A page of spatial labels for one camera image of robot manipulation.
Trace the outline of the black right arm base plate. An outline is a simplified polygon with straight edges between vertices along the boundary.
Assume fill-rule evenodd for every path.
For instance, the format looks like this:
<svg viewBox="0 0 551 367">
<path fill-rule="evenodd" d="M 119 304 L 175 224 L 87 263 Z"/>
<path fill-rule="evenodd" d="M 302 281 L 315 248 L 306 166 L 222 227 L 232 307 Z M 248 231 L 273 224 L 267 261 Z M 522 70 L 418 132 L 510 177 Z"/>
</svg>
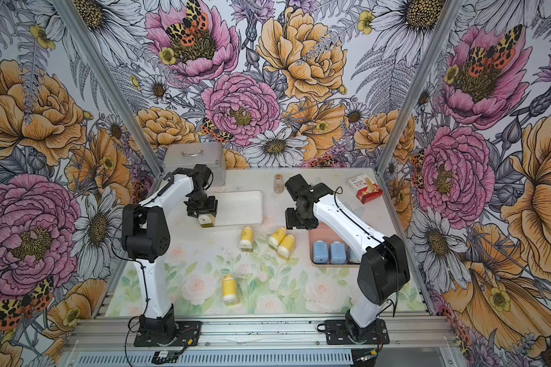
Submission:
<svg viewBox="0 0 551 367">
<path fill-rule="evenodd" d="M 372 345 L 382 347 L 390 343 L 389 333 L 384 320 L 376 319 L 368 327 L 358 327 L 349 320 L 326 320 L 317 326 L 324 333 L 328 345 Z"/>
</svg>

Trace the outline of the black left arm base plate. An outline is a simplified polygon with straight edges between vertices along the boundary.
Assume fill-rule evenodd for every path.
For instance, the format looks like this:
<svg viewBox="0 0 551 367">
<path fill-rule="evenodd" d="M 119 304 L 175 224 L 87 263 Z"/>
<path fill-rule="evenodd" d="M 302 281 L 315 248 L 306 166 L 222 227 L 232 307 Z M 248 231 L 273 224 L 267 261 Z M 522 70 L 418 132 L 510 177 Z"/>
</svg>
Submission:
<svg viewBox="0 0 551 367">
<path fill-rule="evenodd" d="M 201 322 L 181 321 L 140 326 L 134 347 L 195 347 L 201 334 Z"/>
</svg>

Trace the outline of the blue pencil sharpener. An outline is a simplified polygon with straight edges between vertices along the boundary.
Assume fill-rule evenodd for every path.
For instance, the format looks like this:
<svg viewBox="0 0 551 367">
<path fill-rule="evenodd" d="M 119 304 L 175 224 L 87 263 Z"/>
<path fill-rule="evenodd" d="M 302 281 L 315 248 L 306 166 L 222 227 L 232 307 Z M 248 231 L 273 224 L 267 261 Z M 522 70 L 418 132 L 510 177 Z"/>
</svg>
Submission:
<svg viewBox="0 0 551 367">
<path fill-rule="evenodd" d="M 348 262 L 350 264 L 360 264 L 361 263 L 361 255 L 353 250 L 353 249 L 349 249 L 348 250 Z"/>
<path fill-rule="evenodd" d="M 312 261 L 317 265 L 326 265 L 329 263 L 329 247 L 324 241 L 318 240 L 312 246 Z"/>
<path fill-rule="evenodd" d="M 333 242 L 330 244 L 330 263 L 332 265 L 345 265 L 347 263 L 347 250 L 344 243 Z"/>
</svg>

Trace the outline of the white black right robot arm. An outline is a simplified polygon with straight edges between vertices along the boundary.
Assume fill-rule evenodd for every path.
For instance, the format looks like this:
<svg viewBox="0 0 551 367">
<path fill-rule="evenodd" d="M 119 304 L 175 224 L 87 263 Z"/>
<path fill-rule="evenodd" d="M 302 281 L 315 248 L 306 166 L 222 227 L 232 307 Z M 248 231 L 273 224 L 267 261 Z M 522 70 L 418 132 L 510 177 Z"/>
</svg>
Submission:
<svg viewBox="0 0 551 367">
<path fill-rule="evenodd" d="M 353 344 L 366 344 L 384 312 L 384 303 L 410 281 L 407 249 L 398 235 L 386 236 L 369 226 L 340 200 L 342 189 L 324 183 L 310 185 L 301 174 L 285 188 L 295 202 L 286 210 L 288 229 L 314 230 L 324 223 L 361 258 L 357 283 L 361 295 L 345 315 L 345 329 Z"/>
</svg>

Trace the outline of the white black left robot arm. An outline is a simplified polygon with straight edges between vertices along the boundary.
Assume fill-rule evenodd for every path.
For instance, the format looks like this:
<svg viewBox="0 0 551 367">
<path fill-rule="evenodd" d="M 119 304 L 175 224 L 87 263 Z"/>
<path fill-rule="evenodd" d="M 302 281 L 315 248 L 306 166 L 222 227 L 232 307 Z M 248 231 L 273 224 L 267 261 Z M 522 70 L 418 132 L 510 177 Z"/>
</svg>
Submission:
<svg viewBox="0 0 551 367">
<path fill-rule="evenodd" d="M 218 199 L 207 194 L 214 174 L 207 165 L 177 168 L 165 175 L 163 185 L 147 199 L 122 211 L 121 245 L 136 266 L 145 306 L 139 316 L 135 347 L 172 346 L 179 326 L 169 300 L 165 254 L 171 245 L 168 216 L 185 209 L 200 226 L 214 226 Z"/>
</svg>

